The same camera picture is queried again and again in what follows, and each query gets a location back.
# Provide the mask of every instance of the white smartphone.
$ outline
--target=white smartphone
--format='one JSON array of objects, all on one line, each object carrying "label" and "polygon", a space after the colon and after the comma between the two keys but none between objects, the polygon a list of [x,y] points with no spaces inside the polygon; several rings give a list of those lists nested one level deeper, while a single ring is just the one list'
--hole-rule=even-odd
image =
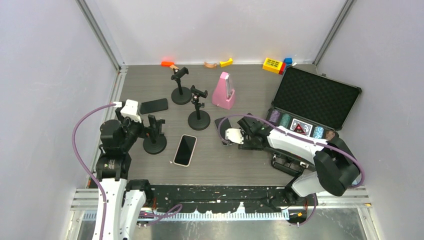
[{"label": "white smartphone", "polygon": [[178,148],[176,149],[175,157],[173,158],[173,163],[188,167],[192,160],[197,140],[195,136],[182,135],[179,140]]}]

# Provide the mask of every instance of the blue toy block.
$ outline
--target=blue toy block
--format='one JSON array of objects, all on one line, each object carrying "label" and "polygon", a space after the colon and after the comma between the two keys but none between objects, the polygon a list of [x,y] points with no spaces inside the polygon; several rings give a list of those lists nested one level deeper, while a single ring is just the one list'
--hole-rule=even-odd
[{"label": "blue toy block", "polygon": [[293,63],[293,59],[291,57],[286,57],[284,58],[284,61],[282,61],[283,63],[290,65]]}]

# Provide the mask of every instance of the red toy block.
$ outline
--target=red toy block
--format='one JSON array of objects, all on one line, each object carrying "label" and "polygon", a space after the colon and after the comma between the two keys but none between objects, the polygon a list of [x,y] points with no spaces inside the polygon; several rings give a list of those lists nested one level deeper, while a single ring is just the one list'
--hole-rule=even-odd
[{"label": "red toy block", "polygon": [[163,62],[160,63],[160,65],[162,65],[162,67],[171,67],[174,64],[175,63],[173,63],[172,61],[163,61]]},{"label": "red toy block", "polygon": [[279,69],[278,74],[279,75],[282,75],[283,72],[284,72],[284,69],[286,69],[286,63],[285,62],[282,63],[281,68]]}]

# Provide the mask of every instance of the black smartphone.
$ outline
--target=black smartphone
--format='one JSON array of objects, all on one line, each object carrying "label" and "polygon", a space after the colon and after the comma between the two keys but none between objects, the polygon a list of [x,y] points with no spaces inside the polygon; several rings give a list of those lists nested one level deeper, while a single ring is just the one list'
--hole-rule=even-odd
[{"label": "black smartphone", "polygon": [[[222,119],[224,119],[224,118],[221,117],[221,118],[218,118],[218,119],[215,120],[215,127],[216,127],[217,131],[218,131],[218,125],[220,124]],[[224,122],[222,122],[221,129],[219,130],[219,134],[221,135],[221,137],[223,139],[225,139],[225,132],[227,131],[227,129],[230,129],[230,128],[231,128],[231,123],[230,123],[230,120],[228,120],[228,118],[227,118],[227,119],[224,120]],[[228,145],[232,145],[232,144],[233,144],[233,142],[232,143],[222,142],[222,145],[224,145],[224,146],[228,146]]]},{"label": "black smartphone", "polygon": [[168,100],[166,98],[145,101],[141,103],[140,114],[151,114],[168,109]]},{"label": "black smartphone", "polygon": [[175,157],[173,158],[173,163],[188,167],[192,160],[197,140],[195,136],[182,135],[179,140],[178,148],[176,149]]}]

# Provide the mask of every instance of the phone stand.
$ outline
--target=phone stand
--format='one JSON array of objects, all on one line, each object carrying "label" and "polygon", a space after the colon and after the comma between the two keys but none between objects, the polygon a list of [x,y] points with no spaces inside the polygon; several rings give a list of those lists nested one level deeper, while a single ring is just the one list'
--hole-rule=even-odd
[{"label": "phone stand", "polygon": [[171,80],[174,80],[178,85],[171,93],[171,99],[175,104],[184,105],[190,102],[192,98],[192,92],[185,86],[181,86],[181,78],[189,74],[189,70],[186,67],[181,69],[173,68],[173,75],[171,76]]},{"label": "phone stand", "polygon": [[230,77],[227,72],[222,72],[218,84],[212,94],[212,104],[230,110],[236,102],[236,91],[230,89],[230,97],[227,96],[226,79]]},{"label": "phone stand", "polygon": [[156,120],[155,116],[149,114],[148,122],[150,126],[144,128],[143,148],[148,154],[160,154],[167,147],[167,138],[162,132],[162,124],[165,123],[165,120]]},{"label": "phone stand", "polygon": [[193,93],[191,103],[194,104],[196,111],[190,113],[188,116],[188,125],[194,130],[201,131],[209,127],[209,124],[211,124],[211,117],[209,114],[200,110],[200,108],[205,107],[205,103],[199,103],[199,98],[206,98],[208,96],[208,91],[199,91],[194,85],[191,86],[190,91]]}]

